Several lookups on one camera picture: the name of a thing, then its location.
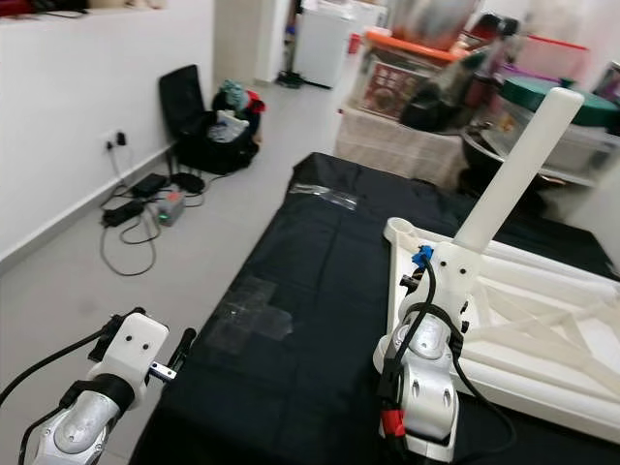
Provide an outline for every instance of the table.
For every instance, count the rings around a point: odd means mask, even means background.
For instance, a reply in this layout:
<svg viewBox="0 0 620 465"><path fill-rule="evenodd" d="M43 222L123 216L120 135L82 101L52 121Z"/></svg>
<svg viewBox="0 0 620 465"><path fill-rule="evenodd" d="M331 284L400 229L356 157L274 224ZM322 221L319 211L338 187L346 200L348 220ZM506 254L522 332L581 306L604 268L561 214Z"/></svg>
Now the table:
<svg viewBox="0 0 620 465"><path fill-rule="evenodd" d="M456 190L458 175L468 168L460 136L417 131L349 105L341 111L338 158Z"/></svg>
<svg viewBox="0 0 620 465"><path fill-rule="evenodd" d="M454 235L474 201L322 154L295 167L291 183L353 194L356 210L286 196L164 390L133 465L386 463L371 361L386 327L384 225L400 216ZM513 215L495 238L611 277L589 232ZM231 320L230 305L240 302L248 304L239 307L237 324L223 324ZM475 399L461 395L461 406L457 457L505 440L498 420ZM479 463L620 462L613 444L507 412L517 446Z"/></svg>

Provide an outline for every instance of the power adapter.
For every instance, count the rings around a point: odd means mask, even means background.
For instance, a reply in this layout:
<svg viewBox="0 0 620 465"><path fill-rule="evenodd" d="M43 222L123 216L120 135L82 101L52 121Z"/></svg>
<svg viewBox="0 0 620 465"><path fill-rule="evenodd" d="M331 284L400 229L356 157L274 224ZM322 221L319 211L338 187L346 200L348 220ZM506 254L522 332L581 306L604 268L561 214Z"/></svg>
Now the power adapter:
<svg viewBox="0 0 620 465"><path fill-rule="evenodd" d="M132 187L132 194L139 199L150 199L167 185L167 177L152 172Z"/></svg>
<svg viewBox="0 0 620 465"><path fill-rule="evenodd" d="M122 131L116 133L116 145L119 147L124 147L127 145L127 136Z"/></svg>
<svg viewBox="0 0 620 465"><path fill-rule="evenodd" d="M118 225L122 225L127 220L141 215L143 211L144 205L141 201L128 201L114 210L105 210L102 223L106 228L114 228Z"/></svg>

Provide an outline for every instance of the wall outlet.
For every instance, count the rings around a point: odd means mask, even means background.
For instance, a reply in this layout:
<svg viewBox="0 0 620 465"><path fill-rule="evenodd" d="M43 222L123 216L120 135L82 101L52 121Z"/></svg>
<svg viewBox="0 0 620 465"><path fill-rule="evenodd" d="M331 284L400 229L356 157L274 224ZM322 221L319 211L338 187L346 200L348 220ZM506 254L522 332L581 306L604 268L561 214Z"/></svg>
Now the wall outlet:
<svg viewBox="0 0 620 465"><path fill-rule="evenodd" d="M107 148L108 142L112 144L116 144L116 133L117 132L118 131L115 129L110 129L110 130L102 132L99 135L99 143L103 147L104 152L106 153L108 152L108 148Z"/></svg>

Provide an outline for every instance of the clothes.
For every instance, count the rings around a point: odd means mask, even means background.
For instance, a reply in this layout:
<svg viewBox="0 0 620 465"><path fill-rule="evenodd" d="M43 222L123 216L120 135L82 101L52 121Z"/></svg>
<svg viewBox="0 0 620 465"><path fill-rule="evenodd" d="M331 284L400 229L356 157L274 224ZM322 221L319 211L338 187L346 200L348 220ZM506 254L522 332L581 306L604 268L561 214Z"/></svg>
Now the clothes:
<svg viewBox="0 0 620 465"><path fill-rule="evenodd" d="M243 111L250 103L250 97L241 84L226 79L220 87L220 92L226 95L226 103L235 111Z"/></svg>
<svg viewBox="0 0 620 465"><path fill-rule="evenodd" d="M241 136L249 125L248 121L237 119L226 110L219 109L217 123L209 127L207 136L216 142L232 142Z"/></svg>
<svg viewBox="0 0 620 465"><path fill-rule="evenodd" d="M233 109L237 118L246 119L250 122L250 136L254 137L260 129L261 113L266 110L266 105L261 101L259 94L256 92L249 90L245 91L245 94L247 96L247 105L241 111L229 104L228 94L222 89L213 98L211 106L214 110Z"/></svg>

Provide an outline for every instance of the black tablecloth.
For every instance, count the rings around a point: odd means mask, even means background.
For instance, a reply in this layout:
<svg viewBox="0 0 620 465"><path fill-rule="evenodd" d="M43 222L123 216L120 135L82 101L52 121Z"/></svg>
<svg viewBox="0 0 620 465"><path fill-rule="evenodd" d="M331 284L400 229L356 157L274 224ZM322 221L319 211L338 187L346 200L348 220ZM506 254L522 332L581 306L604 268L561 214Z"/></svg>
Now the black tablecloth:
<svg viewBox="0 0 620 465"><path fill-rule="evenodd" d="M454 235L473 201L321 154L295 168L293 183L353 194L356 210L316 196L286 196L165 389L132 464L385 463L371 361L386 328L383 228L399 216ZM608 258L589 232L512 216L496 239L608 275ZM253 298L262 316L277 318L257 324L247 313ZM235 299L250 303L233 316ZM286 317L292 332L282 338ZM229 325L231 318L238 326ZM506 440L491 413L460 397L457 457ZM620 463L617 446L509 414L517 447L480 463Z"/></svg>

